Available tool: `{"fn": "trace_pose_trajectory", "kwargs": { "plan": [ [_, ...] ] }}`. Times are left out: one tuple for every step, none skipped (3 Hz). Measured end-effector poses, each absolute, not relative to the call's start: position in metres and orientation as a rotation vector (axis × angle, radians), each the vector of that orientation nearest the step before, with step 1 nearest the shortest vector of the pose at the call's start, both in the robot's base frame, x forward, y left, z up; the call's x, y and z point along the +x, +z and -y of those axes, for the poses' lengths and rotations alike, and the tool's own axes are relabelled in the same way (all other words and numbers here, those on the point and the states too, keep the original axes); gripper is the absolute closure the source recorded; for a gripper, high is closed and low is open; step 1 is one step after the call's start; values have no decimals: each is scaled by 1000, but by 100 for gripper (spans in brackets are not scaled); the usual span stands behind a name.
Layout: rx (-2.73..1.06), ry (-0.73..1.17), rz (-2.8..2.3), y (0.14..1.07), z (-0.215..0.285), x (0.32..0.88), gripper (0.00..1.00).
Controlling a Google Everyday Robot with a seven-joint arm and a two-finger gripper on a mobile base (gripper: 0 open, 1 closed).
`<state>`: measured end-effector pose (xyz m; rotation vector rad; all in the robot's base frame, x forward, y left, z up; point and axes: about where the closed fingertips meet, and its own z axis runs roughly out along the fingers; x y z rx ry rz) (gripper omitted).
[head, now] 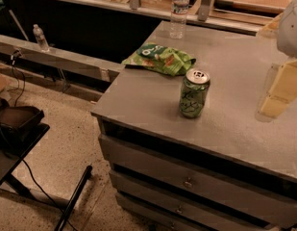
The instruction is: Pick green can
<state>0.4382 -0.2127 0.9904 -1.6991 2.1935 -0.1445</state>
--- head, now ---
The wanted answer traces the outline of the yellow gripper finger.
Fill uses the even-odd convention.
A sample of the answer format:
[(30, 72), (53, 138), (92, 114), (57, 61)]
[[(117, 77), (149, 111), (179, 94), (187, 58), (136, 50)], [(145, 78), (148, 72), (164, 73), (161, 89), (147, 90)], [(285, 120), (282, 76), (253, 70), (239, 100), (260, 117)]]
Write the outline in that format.
[(297, 98), (297, 59), (278, 67), (276, 77), (267, 92), (259, 112), (264, 116), (277, 117)]

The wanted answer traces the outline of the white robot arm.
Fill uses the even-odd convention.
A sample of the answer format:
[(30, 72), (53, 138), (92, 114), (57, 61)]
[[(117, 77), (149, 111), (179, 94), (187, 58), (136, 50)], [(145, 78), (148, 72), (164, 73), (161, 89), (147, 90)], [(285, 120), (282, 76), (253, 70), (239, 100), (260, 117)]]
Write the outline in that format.
[[(297, 98), (297, 0), (292, 0), (279, 16), (277, 49), (289, 59), (278, 67), (273, 83), (262, 102), (259, 112), (264, 116), (277, 117)], [(263, 31), (270, 31), (266, 25)]]

